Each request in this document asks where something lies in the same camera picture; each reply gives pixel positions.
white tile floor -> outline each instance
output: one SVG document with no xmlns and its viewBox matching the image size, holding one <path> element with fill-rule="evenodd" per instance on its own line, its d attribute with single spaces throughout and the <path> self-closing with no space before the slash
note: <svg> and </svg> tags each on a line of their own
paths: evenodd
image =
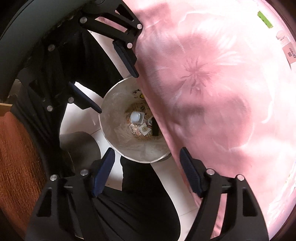
<svg viewBox="0 0 296 241">
<path fill-rule="evenodd" d="M 78 86 L 97 104 L 100 105 L 102 103 L 102 98 L 91 90 L 78 83 L 76 83 L 76 86 Z M 102 133 L 98 114 L 92 109 L 81 110 L 74 104 L 68 104 L 61 126 L 61 134 L 73 133 L 77 131 L 84 131 L 91 134 L 97 141 L 101 149 L 102 156 L 110 147 Z M 152 167 L 176 207 L 181 223 L 181 235 L 179 241 L 183 241 L 185 240 L 195 219 L 197 207 L 187 187 L 182 181 L 182 177 L 172 157 L 163 162 L 155 162 L 152 164 Z M 123 172 L 120 164 L 120 154 L 116 153 L 115 164 L 106 185 L 121 190 L 122 178 Z"/>
</svg>

gray curved surface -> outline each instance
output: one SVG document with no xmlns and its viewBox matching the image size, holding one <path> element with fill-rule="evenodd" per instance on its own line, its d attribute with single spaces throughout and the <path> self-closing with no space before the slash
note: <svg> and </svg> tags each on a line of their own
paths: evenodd
<svg viewBox="0 0 296 241">
<path fill-rule="evenodd" d="M 0 38 L 0 99 L 7 97 L 23 60 L 35 44 L 64 17 L 90 0 L 30 0 Z"/>
</svg>

black fabric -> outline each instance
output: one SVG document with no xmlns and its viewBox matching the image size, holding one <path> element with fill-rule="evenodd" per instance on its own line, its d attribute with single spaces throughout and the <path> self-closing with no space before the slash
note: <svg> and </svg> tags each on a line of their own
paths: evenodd
<svg viewBox="0 0 296 241">
<path fill-rule="evenodd" d="M 105 64 L 105 60 L 108 63 L 110 59 L 89 37 L 86 32 L 77 33 L 61 50 L 64 74 L 67 78 L 75 78 L 96 93 L 104 95 L 113 83 L 119 80 L 118 75 L 113 65 Z M 71 59 L 79 61 L 81 58 L 82 65 L 70 61 Z M 52 88 L 57 86 L 55 81 L 57 80 L 47 80 L 49 93 L 52 93 Z M 47 176 L 55 173 L 66 175 L 69 171 L 62 161 L 59 147 L 59 130 L 65 109 L 66 104 L 55 108 L 53 112 L 48 112 L 41 105 L 40 97 L 32 89 L 25 87 L 22 87 L 17 103 L 11 109 L 11 112 L 24 124 L 35 143 Z M 103 193 L 94 199 L 109 239 L 111 241 L 178 240 L 180 223 L 176 209 L 151 165 L 139 164 L 126 158 L 121 158 L 121 165 L 122 191 L 105 187 Z"/>
</svg>

pink fabric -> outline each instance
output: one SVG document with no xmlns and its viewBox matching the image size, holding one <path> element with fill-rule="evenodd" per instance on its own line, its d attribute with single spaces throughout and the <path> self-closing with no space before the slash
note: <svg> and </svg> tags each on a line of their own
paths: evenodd
<svg viewBox="0 0 296 241">
<path fill-rule="evenodd" d="M 244 1 L 125 2 L 144 26 L 139 85 L 184 181 L 184 146 L 220 175 L 243 174 L 272 237 L 296 197 L 296 82 L 275 35 Z"/>
</svg>

person's leg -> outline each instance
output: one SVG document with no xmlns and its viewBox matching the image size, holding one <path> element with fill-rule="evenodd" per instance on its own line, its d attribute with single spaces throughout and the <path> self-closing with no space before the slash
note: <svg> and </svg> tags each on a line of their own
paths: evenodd
<svg viewBox="0 0 296 241">
<path fill-rule="evenodd" d="M 121 158 L 122 191 L 105 187 L 94 200 L 111 241 L 177 241 L 177 211 L 150 164 Z"/>
</svg>

